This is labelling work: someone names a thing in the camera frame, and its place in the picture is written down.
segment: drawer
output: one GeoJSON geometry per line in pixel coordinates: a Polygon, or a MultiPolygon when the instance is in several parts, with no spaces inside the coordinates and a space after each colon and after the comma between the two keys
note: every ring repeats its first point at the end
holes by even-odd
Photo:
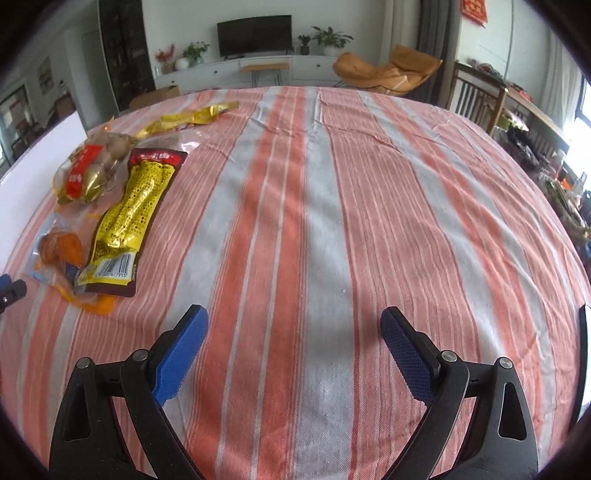
{"type": "Polygon", "coordinates": [[[218,85],[236,83],[240,77],[238,62],[214,63],[195,67],[196,82],[199,88],[210,88],[218,85]]]}
{"type": "Polygon", "coordinates": [[[194,92],[220,85],[229,85],[241,81],[238,62],[228,64],[213,63],[211,65],[198,65],[196,67],[163,75],[156,78],[156,85],[177,85],[181,93],[194,92]]]}
{"type": "Polygon", "coordinates": [[[331,57],[309,57],[305,55],[293,57],[294,80],[326,80],[335,82],[339,77],[332,66],[336,59],[331,57]]]}

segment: metal screw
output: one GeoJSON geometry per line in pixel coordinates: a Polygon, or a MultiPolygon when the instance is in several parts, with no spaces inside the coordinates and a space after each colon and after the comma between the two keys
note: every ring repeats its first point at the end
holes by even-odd
{"type": "Polygon", "coordinates": [[[503,368],[506,368],[507,370],[509,370],[510,368],[513,368],[513,362],[511,360],[509,360],[508,358],[505,358],[504,356],[499,358],[499,365],[503,368]]]}
{"type": "Polygon", "coordinates": [[[140,348],[139,350],[136,350],[133,355],[131,355],[131,358],[133,358],[136,362],[143,362],[148,358],[148,351],[145,348],[140,348]]]}
{"type": "Polygon", "coordinates": [[[451,350],[444,350],[441,352],[441,358],[446,362],[455,362],[457,360],[457,355],[451,350]]]}
{"type": "Polygon", "coordinates": [[[76,366],[78,368],[86,368],[90,365],[90,358],[88,358],[87,356],[83,356],[82,358],[80,358],[77,362],[76,362],[76,366]]]}

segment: television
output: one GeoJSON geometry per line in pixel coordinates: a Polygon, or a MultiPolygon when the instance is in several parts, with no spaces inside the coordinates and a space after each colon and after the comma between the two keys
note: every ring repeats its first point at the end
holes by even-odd
{"type": "Polygon", "coordinates": [[[291,15],[240,18],[217,24],[220,56],[292,50],[291,15]]]}

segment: striped tablecloth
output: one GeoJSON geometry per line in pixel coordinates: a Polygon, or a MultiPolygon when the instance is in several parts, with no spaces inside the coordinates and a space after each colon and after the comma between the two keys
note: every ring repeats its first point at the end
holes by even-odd
{"type": "MultiPolygon", "coordinates": [[[[381,478],[423,413],[380,339],[379,315],[396,305],[467,361],[515,362],[543,463],[566,432],[591,290],[534,183],[470,122],[352,90],[202,92],[113,129],[225,100],[240,108],[194,130],[133,299],[100,317],[29,279],[0,320],[2,402],[37,455],[48,461],[77,358],[122,360],[198,303],[210,331],[165,411],[207,478],[381,478]]],[[[53,206],[48,197],[23,233],[14,277],[53,206]]]]}

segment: window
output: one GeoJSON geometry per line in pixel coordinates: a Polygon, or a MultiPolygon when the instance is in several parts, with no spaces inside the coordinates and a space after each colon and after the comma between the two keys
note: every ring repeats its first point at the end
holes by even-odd
{"type": "Polygon", "coordinates": [[[566,163],[580,177],[583,172],[591,174],[591,87],[583,80],[575,119],[564,127],[571,139],[566,163]]]}
{"type": "Polygon", "coordinates": [[[24,85],[0,101],[0,138],[10,163],[29,145],[27,134],[33,131],[34,123],[24,85]]]}

